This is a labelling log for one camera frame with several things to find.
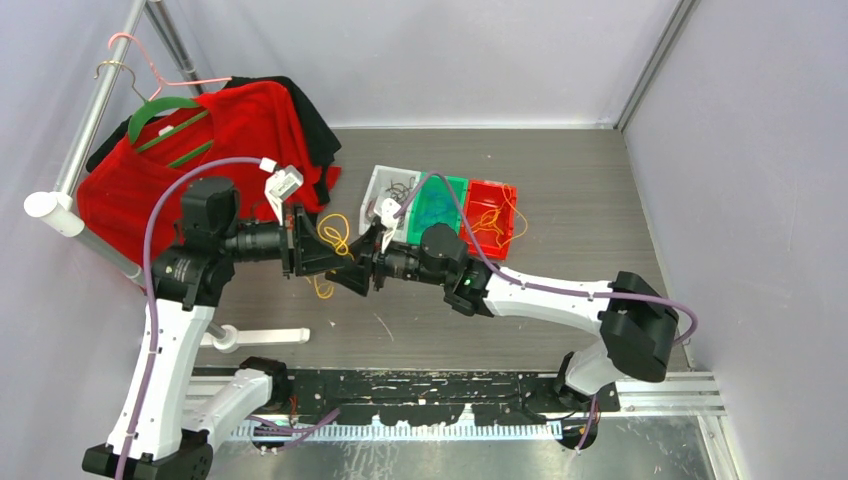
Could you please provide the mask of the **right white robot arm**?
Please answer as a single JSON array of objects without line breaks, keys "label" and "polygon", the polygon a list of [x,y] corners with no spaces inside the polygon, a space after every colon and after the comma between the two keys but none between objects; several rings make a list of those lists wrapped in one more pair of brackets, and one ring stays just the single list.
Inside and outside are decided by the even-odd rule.
[{"label": "right white robot arm", "polygon": [[466,316],[526,317],[590,333],[596,342],[565,355],[555,396],[577,411],[603,387],[624,378],[665,380],[678,314],[639,275],[574,282],[524,274],[473,255],[443,223],[416,245],[386,242],[373,225],[350,248],[352,258],[327,280],[365,296],[389,278],[439,286],[443,300]]}]

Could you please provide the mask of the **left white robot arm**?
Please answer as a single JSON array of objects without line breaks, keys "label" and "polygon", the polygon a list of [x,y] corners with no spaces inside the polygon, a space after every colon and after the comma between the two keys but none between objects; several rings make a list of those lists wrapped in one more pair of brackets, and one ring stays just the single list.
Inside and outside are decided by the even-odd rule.
[{"label": "left white robot arm", "polygon": [[286,365],[249,357],[211,399],[184,411],[199,347],[235,263],[292,257],[278,222],[238,221],[239,192],[225,177],[193,181],[180,203],[183,240],[147,263],[142,350],[112,432],[84,453],[87,473],[111,479],[205,479],[215,451],[251,414],[277,413],[294,404]]}]

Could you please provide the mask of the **white plastic bin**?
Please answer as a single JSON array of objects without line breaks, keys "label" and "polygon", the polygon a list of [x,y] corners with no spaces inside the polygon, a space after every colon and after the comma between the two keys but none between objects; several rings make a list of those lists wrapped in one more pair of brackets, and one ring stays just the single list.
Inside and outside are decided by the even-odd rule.
[{"label": "white plastic bin", "polygon": [[359,210],[358,233],[364,234],[372,223],[374,209],[383,198],[391,197],[403,204],[418,184],[421,171],[376,165]]}]

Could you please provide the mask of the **green plastic bin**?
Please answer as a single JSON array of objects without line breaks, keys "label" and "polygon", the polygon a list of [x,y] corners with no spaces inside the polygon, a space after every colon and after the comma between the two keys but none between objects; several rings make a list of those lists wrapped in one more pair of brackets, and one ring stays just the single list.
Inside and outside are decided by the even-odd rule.
[{"label": "green plastic bin", "polygon": [[470,180],[447,176],[448,183],[457,196],[457,208],[445,183],[438,177],[428,179],[411,205],[406,242],[418,245],[424,231],[435,224],[444,223],[458,233],[462,225],[459,211],[464,206]]}]

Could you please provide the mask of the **black garment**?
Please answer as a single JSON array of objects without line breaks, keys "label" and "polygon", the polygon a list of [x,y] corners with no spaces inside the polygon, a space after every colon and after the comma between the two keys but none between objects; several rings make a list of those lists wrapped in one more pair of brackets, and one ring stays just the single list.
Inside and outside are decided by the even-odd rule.
[{"label": "black garment", "polygon": [[269,158],[304,178],[292,200],[324,209],[340,176],[341,144],[306,94],[289,78],[233,78],[192,107],[156,116],[137,134],[124,131],[77,191],[81,214],[115,209],[147,214],[189,170],[231,157]]}]

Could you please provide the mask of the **white rack foot bar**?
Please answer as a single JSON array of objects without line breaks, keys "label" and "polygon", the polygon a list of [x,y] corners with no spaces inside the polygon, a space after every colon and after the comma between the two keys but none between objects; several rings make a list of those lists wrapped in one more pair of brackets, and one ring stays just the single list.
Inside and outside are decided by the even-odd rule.
[{"label": "white rack foot bar", "polygon": [[233,325],[221,325],[217,332],[223,336],[218,338],[207,331],[200,347],[229,354],[243,347],[303,344],[311,339],[309,328],[242,330]]}]

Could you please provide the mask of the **red plastic bin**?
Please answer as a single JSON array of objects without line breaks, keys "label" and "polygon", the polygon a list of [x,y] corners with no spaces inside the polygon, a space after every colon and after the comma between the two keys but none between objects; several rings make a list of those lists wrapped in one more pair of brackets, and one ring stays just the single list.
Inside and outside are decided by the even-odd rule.
[{"label": "red plastic bin", "polygon": [[508,257],[515,234],[517,189],[509,184],[471,179],[466,193],[464,210],[471,229],[460,227],[460,238],[476,255],[472,236],[490,260]]}]

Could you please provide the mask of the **green clothes hanger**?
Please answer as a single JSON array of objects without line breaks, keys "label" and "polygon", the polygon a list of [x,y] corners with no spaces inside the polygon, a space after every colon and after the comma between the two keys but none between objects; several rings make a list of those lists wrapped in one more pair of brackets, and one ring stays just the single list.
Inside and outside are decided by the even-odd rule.
[{"label": "green clothes hanger", "polygon": [[[164,133],[158,135],[156,138],[151,139],[140,146],[136,146],[143,129],[151,119],[165,111],[181,109],[195,110],[195,113],[187,120],[178,123],[171,129],[168,129]],[[165,140],[178,135],[180,132],[190,126],[193,126],[201,119],[208,117],[209,114],[210,112],[207,108],[192,98],[172,96],[146,101],[145,104],[130,117],[127,137],[129,138],[130,144],[133,145],[134,150],[138,153],[142,153],[164,142]]]}]

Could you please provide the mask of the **pink clothes hanger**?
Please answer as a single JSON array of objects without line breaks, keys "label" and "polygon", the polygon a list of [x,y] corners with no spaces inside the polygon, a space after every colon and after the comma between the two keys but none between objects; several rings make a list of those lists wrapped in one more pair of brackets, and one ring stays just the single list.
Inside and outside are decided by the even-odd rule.
[{"label": "pink clothes hanger", "polygon": [[108,46],[112,47],[113,44],[116,43],[119,39],[128,40],[130,43],[134,44],[138,48],[156,80],[157,89],[154,91],[153,94],[147,97],[148,101],[156,99],[162,93],[165,87],[200,87],[215,83],[226,83],[233,80],[232,77],[219,77],[180,82],[170,81],[160,72],[160,70],[157,68],[156,63],[153,61],[147,49],[145,48],[144,44],[139,41],[135,36],[126,32],[114,33],[108,40]]}]

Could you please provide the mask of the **metal clothes rack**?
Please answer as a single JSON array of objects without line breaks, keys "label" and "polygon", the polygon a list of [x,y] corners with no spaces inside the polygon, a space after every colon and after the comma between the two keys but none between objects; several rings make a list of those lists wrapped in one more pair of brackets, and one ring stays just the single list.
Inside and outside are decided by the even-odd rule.
[{"label": "metal clothes rack", "polygon": [[157,73],[155,77],[158,87],[187,87],[194,96],[197,96],[202,94],[204,87],[210,83],[198,75],[195,62],[178,32],[168,3],[166,1],[131,1],[127,19],[118,32],[118,37],[109,44],[110,54],[105,60],[106,71],[95,79],[93,94],[81,117],[54,186],[48,191],[36,191],[28,195],[24,201],[24,210],[27,215],[40,220],[58,234],[78,241],[115,266],[138,286],[144,284],[141,267],[120,254],[84,225],[74,212],[74,198],[89,150],[94,143],[130,46],[132,44],[142,46],[135,35],[136,27],[142,17],[148,19],[163,47],[171,56],[176,71],[182,77],[179,82],[171,82]]}]

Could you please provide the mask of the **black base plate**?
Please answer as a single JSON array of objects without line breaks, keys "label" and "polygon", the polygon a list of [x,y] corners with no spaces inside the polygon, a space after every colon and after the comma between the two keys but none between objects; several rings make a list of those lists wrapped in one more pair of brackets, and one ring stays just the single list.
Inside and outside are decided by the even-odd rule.
[{"label": "black base plate", "polygon": [[337,409],[337,425],[448,426],[469,409],[475,426],[539,425],[577,419],[587,403],[567,400],[555,373],[519,371],[309,370],[289,372],[285,400],[258,414],[312,423]]}]

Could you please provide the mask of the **aluminium rail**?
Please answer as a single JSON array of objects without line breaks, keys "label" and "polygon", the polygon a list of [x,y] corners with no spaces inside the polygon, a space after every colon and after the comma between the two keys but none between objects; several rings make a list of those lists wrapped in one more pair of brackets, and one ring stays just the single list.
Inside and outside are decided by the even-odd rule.
[{"label": "aluminium rail", "polygon": [[202,413],[228,391],[234,370],[212,369],[190,379],[170,404],[177,427],[216,432],[223,439],[283,441],[328,415],[313,441],[426,439],[564,439],[579,441],[589,405],[568,405],[540,372],[309,370],[289,372],[289,393],[227,423]]}]

